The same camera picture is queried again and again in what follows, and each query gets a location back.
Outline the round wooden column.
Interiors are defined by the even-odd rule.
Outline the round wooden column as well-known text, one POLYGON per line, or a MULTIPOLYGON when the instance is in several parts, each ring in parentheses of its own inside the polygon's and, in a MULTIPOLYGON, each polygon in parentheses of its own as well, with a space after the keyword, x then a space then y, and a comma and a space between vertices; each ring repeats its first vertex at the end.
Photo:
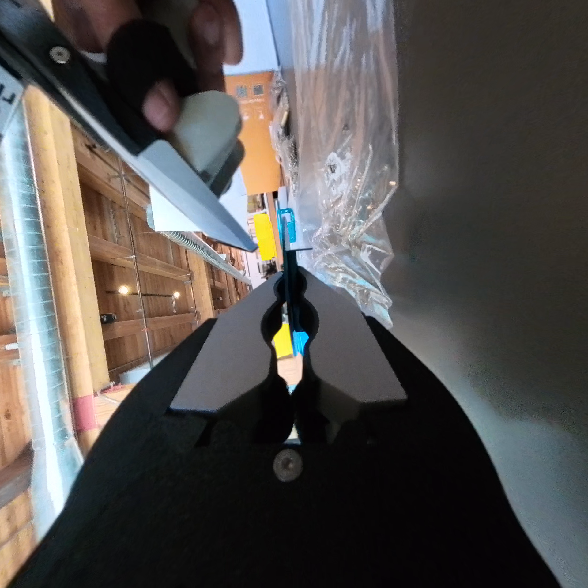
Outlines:
POLYGON ((94 378, 84 303, 91 284, 91 260, 69 119, 36 88, 25 92, 33 171, 59 333, 65 358, 72 420, 85 456, 99 434, 94 412, 94 378))

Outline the orange cardboard box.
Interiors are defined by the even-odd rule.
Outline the orange cardboard box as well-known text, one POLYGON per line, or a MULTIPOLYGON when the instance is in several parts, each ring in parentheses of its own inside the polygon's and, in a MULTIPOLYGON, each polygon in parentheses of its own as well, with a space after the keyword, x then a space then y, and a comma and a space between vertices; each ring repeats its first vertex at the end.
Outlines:
POLYGON ((281 165, 270 137, 273 78, 272 70, 225 77, 225 91, 236 100, 242 119, 239 140, 245 156, 240 172, 248 196, 275 192, 281 186, 281 165))

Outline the white foam pad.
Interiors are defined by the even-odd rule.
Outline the white foam pad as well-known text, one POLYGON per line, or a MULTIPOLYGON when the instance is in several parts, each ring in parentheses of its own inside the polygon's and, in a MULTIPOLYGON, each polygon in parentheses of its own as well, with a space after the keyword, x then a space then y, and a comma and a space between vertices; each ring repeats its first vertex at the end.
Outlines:
POLYGON ((291 208, 294 210, 295 213, 295 220, 296 220, 296 242, 294 244, 291 244, 290 246, 286 245, 286 244, 281 244, 283 246, 283 250, 285 252, 289 252, 290 249, 294 249, 299 247, 299 245, 301 244, 300 241, 300 230, 298 228, 298 217, 296 214, 296 210, 295 210, 295 206, 293 203, 290 202, 290 191, 289 188, 287 187, 280 187, 277 193, 277 208, 276 211, 278 209, 282 209, 282 208, 291 208))

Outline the large silver duct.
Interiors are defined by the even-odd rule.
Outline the large silver duct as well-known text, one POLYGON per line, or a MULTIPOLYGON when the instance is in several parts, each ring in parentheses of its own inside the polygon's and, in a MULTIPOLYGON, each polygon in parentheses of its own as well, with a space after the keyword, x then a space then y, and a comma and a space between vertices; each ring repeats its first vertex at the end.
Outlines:
POLYGON ((61 514, 83 457, 72 421, 24 104, 1 140, 1 226, 31 429, 33 528, 41 541, 61 514))

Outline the spiral metal duct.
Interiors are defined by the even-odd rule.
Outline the spiral metal duct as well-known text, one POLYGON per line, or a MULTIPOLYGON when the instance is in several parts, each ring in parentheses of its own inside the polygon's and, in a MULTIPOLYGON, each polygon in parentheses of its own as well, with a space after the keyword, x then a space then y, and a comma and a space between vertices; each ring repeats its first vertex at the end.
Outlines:
POLYGON ((184 248, 186 251, 199 256, 204 261, 210 263, 213 267, 232 276, 234 279, 251 286, 251 280, 241 271, 235 268, 226 258, 217 253, 217 251, 208 245, 202 238, 198 237, 195 232, 183 231, 159 231, 155 228, 151 205, 146 207, 146 220, 151 229, 160 233, 171 242, 184 248))

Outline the yellow panel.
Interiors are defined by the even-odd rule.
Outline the yellow panel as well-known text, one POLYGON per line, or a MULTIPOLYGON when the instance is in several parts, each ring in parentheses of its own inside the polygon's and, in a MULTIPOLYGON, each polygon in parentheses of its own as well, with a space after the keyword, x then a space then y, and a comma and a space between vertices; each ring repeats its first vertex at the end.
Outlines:
POLYGON ((271 261, 277 257, 277 249, 270 217, 267 213, 258 213, 253 216, 253 220, 261 260, 271 261))
POLYGON ((281 325, 281 328, 273 337, 272 342, 275 348, 277 359, 288 358, 294 355, 292 335, 288 323, 284 322, 281 325))

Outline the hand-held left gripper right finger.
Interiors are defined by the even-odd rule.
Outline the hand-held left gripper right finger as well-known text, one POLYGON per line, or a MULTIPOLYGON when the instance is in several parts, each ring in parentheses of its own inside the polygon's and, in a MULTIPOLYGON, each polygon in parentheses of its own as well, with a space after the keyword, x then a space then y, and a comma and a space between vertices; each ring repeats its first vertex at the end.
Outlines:
POLYGON ((319 413, 342 424, 403 406, 407 394, 355 301, 306 269, 299 273, 313 317, 305 356, 318 379, 319 413))

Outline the person's right hand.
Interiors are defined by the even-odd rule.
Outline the person's right hand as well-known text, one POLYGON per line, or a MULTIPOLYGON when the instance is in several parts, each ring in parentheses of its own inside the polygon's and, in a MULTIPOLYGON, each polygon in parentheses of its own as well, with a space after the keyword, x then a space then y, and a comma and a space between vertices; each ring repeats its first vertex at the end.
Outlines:
POLYGON ((224 91, 224 66, 243 57, 233 1, 53 1, 76 48, 104 55, 113 89, 160 133, 176 125, 182 99, 224 91))

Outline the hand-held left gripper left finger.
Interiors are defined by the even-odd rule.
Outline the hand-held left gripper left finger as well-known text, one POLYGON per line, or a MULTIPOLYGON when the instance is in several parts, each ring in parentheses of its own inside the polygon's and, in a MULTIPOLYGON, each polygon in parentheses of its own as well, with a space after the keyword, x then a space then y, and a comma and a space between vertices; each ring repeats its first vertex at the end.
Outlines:
POLYGON ((271 276, 217 319, 170 404, 173 412, 262 413, 276 372, 282 274, 271 276))

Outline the pile of small screw bags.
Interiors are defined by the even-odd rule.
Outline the pile of small screw bags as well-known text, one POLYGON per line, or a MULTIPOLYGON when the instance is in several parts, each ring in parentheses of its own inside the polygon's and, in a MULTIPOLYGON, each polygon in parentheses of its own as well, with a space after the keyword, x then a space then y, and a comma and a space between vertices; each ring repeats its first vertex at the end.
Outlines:
POLYGON ((274 72, 269 96, 272 115, 269 125, 270 140, 276 160, 281 166, 285 185, 295 187, 298 184, 299 172, 298 149, 290 124, 287 85, 280 71, 274 72))

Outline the teal round metal disc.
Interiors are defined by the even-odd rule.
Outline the teal round metal disc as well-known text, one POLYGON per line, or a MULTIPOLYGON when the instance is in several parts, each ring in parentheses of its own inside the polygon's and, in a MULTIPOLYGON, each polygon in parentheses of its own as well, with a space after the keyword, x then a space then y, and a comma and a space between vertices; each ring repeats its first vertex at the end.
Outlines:
POLYGON ((285 289, 285 302, 288 313, 288 322, 292 335, 294 356, 303 356, 306 342, 309 336, 300 323, 300 284, 299 268, 296 257, 297 252, 283 253, 283 281, 285 289))

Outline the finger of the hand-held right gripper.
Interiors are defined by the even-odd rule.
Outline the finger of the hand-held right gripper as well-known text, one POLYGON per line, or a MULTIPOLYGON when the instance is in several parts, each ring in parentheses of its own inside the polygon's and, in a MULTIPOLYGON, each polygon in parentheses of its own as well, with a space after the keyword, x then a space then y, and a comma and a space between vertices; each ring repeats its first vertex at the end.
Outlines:
POLYGON ((210 238, 253 252, 257 245, 198 174, 166 141, 157 140, 137 156, 143 178, 210 238))

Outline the white hanging panel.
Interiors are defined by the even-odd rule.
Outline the white hanging panel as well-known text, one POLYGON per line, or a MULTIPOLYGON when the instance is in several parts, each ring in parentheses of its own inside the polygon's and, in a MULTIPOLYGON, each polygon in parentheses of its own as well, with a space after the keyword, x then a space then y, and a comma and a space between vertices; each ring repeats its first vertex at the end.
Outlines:
POLYGON ((149 185, 151 226, 159 232, 198 232, 207 236, 198 206, 171 202, 158 188, 149 185))

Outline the clear plastic bag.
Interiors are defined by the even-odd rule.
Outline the clear plastic bag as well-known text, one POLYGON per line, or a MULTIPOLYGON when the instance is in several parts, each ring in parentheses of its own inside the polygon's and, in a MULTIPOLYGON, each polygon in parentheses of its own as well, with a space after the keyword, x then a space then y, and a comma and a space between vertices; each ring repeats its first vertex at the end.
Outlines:
POLYGON ((299 263, 392 327, 384 210, 399 181, 393 1, 285 1, 299 263), (330 175, 327 162, 337 163, 330 175))

